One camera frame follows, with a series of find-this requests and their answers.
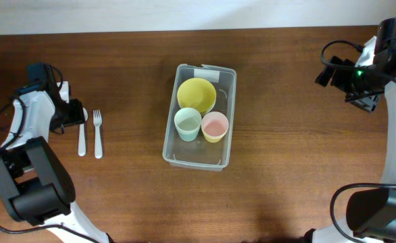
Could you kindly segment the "grey plastic fork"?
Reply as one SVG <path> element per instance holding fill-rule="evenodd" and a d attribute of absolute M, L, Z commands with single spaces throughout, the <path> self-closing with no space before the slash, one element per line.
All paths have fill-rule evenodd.
<path fill-rule="evenodd" d="M 101 124 L 102 117 L 100 110 L 93 111 L 93 125 L 95 127 L 95 158 L 100 159 L 103 156 L 103 147 L 101 142 Z"/>

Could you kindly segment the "grey plastic spoon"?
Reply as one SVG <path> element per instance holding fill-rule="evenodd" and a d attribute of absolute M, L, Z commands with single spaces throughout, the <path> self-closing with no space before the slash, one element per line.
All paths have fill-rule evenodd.
<path fill-rule="evenodd" d="M 84 114 L 84 122 L 79 126 L 79 137 L 78 137 L 78 155 L 83 157 L 86 155 L 86 132 L 85 123 L 88 119 L 88 113 L 85 108 L 82 108 Z"/>

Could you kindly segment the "white plastic cup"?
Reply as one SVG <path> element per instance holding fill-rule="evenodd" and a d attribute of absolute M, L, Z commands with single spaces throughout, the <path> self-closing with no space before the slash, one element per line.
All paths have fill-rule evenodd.
<path fill-rule="evenodd" d="M 192 134 L 201 126 L 201 114 L 194 108 L 182 108 L 174 116 L 174 125 L 181 134 Z"/>

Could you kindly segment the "green plastic cup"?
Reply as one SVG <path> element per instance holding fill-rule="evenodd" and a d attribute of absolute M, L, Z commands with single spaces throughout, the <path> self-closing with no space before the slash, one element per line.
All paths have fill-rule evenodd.
<path fill-rule="evenodd" d="M 193 133 L 189 133 L 189 134 L 185 134 L 183 132 L 178 132 L 178 135 L 180 136 L 180 138 L 185 141 L 185 142 L 191 142 L 194 139 L 196 139 L 197 135 L 198 135 L 199 131 L 195 131 Z"/>

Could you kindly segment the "yellow plastic bowl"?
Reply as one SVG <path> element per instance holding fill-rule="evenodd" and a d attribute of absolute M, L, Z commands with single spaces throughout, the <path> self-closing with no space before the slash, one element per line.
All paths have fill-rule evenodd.
<path fill-rule="evenodd" d="M 189 78 L 177 91 L 177 101 L 181 108 L 194 108 L 202 115 L 214 107 L 216 98 L 216 88 L 203 78 Z"/>

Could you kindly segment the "yellow plastic cup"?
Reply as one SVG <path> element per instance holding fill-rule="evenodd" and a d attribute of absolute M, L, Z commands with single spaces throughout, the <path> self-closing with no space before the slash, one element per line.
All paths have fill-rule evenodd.
<path fill-rule="evenodd" d="M 221 135 L 219 135 L 219 136 L 211 136 L 211 135 L 209 135 L 208 133 L 206 133 L 205 131 L 203 131 L 204 138 L 205 138 L 208 142 L 210 142 L 210 143 L 217 143 L 217 142 L 219 142 L 221 139 L 223 139 L 223 137 L 225 136 L 225 134 L 226 134 L 226 133 L 223 133 L 223 134 L 221 134 Z"/>

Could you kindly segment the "pink plastic cup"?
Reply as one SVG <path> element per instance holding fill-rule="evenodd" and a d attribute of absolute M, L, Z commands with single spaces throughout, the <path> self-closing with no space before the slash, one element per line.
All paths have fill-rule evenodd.
<path fill-rule="evenodd" d="M 218 111 L 209 112 L 202 119 L 201 129 L 212 138 L 224 136 L 229 129 L 228 118 Z"/>

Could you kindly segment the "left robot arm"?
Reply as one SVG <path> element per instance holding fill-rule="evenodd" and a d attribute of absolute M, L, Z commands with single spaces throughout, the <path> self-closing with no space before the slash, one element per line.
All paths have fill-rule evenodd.
<path fill-rule="evenodd" d="M 26 68 L 28 84 L 17 89 L 9 104 L 14 116 L 0 146 L 0 198 L 17 221 L 29 229 L 7 229 L 6 234 L 48 230 L 62 242 L 111 242 L 109 234 L 94 226 L 76 202 L 76 191 L 66 168 L 49 146 L 49 134 L 83 125 L 85 110 L 70 98 L 70 85 L 47 63 Z"/>

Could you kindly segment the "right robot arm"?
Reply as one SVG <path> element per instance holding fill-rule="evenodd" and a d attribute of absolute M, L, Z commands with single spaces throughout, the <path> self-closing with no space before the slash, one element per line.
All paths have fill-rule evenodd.
<path fill-rule="evenodd" d="M 322 58 L 315 82 L 335 86 L 346 102 L 372 113 L 381 97 L 387 102 L 388 134 L 384 171 L 378 183 L 339 188 L 330 200 L 332 225 L 311 229 L 302 242 L 396 242 L 396 17 L 383 20 L 356 62 Z"/>

